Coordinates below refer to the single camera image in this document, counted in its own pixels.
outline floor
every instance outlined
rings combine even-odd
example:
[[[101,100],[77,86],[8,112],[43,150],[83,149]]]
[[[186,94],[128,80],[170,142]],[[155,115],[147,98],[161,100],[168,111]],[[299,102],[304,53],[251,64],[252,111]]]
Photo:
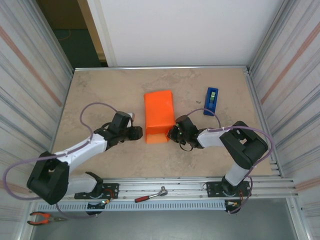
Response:
[[[99,68],[101,65],[88,30],[54,30],[73,68]]]
[[[71,83],[53,152],[62,151],[88,137],[79,122],[81,110],[92,102],[111,104],[134,112],[133,125],[145,128],[144,94],[170,89],[175,117],[204,107],[208,87],[219,89],[216,114],[222,126],[236,121],[259,128],[242,68],[110,69],[76,71]],[[105,106],[91,106],[83,121],[93,129],[110,122],[115,112]],[[217,128],[217,120],[202,111],[190,116],[199,128]],[[146,144],[144,137],[110,148],[86,161],[73,172],[91,171],[101,178],[161,178],[223,176],[234,160],[222,146],[182,151],[178,143]],[[271,175],[268,160],[252,175]]]
[[[116,211],[33,229],[31,240],[297,240],[285,199],[251,199],[221,210]]]

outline red handle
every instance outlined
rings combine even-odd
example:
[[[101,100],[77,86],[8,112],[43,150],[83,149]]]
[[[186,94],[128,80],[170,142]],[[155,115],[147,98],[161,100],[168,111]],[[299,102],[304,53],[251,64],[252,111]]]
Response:
[[[150,199],[149,196],[142,196],[142,197],[136,198],[134,201],[135,201],[136,203],[140,203],[140,202],[146,201],[146,200],[148,200],[148,199]]]

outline table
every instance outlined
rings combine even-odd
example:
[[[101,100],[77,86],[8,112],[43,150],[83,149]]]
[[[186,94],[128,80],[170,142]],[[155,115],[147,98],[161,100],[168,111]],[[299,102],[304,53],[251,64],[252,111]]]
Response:
[[[76,70],[71,82],[53,152],[62,151],[89,136],[79,122],[81,110],[92,102],[104,102],[119,111],[134,112],[134,126],[145,129],[144,94],[171,90],[175,117],[203,108],[208,87],[218,88],[216,114],[222,126],[244,121],[260,128],[242,68],[147,68]],[[83,117],[93,129],[110,122],[108,107],[89,107]],[[212,116],[198,111],[190,115],[200,128],[217,128]],[[224,147],[185,152],[173,141],[146,144],[145,136],[127,141],[87,160],[74,174],[91,171],[102,178],[159,178],[223,176],[234,163]],[[252,175],[271,175],[266,159]]]

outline orange plastic box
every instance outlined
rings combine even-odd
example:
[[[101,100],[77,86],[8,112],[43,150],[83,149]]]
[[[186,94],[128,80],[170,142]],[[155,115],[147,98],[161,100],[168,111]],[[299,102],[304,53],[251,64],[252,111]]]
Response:
[[[176,125],[173,95],[170,90],[144,95],[145,141],[147,144],[167,143],[169,130]]]

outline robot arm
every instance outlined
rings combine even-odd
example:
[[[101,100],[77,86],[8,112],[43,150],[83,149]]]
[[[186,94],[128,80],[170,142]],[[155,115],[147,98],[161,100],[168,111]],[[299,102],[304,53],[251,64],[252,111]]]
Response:
[[[228,150],[235,163],[222,178],[221,186],[229,196],[238,190],[249,170],[268,150],[267,143],[253,130],[236,129],[236,126],[247,127],[244,122],[237,121],[233,126],[235,129],[216,132],[210,128],[198,130],[187,115],[182,115],[168,133],[176,143],[189,143],[193,149],[220,146]]]
[[[93,132],[91,140],[87,138],[55,154],[42,153],[40,157],[66,155],[37,161],[27,181],[27,187],[49,204],[56,204],[65,195],[82,192],[92,193],[93,197],[98,197],[103,190],[103,180],[100,177],[92,172],[86,172],[82,176],[69,177],[69,174],[86,160],[107,151],[118,143],[140,139],[143,135],[142,128],[132,124],[133,114],[118,111],[112,122],[104,124]]]

